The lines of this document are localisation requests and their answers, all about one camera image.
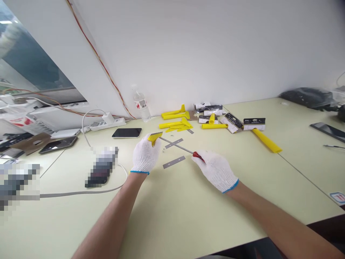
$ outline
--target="plastic bag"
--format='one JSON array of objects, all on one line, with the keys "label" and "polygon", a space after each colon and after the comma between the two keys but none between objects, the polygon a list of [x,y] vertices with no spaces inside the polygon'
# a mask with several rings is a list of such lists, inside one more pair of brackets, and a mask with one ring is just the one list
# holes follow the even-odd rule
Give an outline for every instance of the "plastic bag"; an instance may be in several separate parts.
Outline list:
[{"label": "plastic bag", "polygon": [[332,90],[300,87],[280,94],[281,98],[315,110],[337,111],[345,104],[345,87]]}]

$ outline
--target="phone screen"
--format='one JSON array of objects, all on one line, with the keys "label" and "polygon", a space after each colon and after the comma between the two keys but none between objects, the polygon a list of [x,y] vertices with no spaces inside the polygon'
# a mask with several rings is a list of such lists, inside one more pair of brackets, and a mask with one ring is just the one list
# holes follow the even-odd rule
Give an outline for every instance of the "phone screen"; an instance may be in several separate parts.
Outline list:
[{"label": "phone screen", "polygon": [[69,138],[64,138],[62,140],[54,141],[48,143],[40,152],[46,152],[54,149],[61,149],[64,147],[69,147],[78,137],[69,137]]},{"label": "phone screen", "polygon": [[336,129],[332,126],[329,126],[323,122],[318,122],[310,125],[313,128],[316,128],[317,130],[322,131],[323,133],[326,133],[342,142],[345,142],[345,132],[341,131],[339,129]]},{"label": "phone screen", "polygon": [[140,136],[141,128],[120,128],[112,135],[114,138],[136,138]]}]

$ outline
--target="window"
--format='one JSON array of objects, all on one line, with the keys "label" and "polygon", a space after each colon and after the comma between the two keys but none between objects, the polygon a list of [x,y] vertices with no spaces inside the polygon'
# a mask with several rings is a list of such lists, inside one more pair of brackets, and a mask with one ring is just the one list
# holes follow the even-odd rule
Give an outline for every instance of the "window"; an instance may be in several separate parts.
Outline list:
[{"label": "window", "polygon": [[[2,0],[0,34],[0,91],[25,89],[40,92],[60,103],[85,100]],[[37,97],[19,90],[7,93]]]}]

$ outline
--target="hand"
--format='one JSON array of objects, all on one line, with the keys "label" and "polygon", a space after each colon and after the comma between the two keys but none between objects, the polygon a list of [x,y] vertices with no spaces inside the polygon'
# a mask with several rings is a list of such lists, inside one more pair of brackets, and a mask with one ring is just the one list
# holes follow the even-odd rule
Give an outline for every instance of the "hand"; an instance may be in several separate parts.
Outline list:
[{"label": "hand", "polygon": [[239,182],[238,177],[232,172],[227,160],[216,153],[198,150],[198,154],[205,160],[205,163],[197,157],[192,160],[200,167],[204,176],[222,193],[235,188]]},{"label": "hand", "polygon": [[133,152],[133,173],[150,174],[158,160],[159,151],[161,148],[161,140],[158,138],[155,146],[148,141],[150,134],[147,134],[135,147]]}]

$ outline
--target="power strip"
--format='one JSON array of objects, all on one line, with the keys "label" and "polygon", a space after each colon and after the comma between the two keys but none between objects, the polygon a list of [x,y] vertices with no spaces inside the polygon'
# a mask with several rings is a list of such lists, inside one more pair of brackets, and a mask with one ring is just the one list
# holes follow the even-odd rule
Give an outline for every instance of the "power strip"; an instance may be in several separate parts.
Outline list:
[{"label": "power strip", "polygon": [[123,126],[126,125],[125,118],[117,118],[115,119],[113,124],[108,125],[105,121],[102,122],[94,122],[91,124],[90,129],[92,131],[98,131],[98,130],[103,130],[105,128],[112,128],[112,127],[118,127],[118,126]]}]

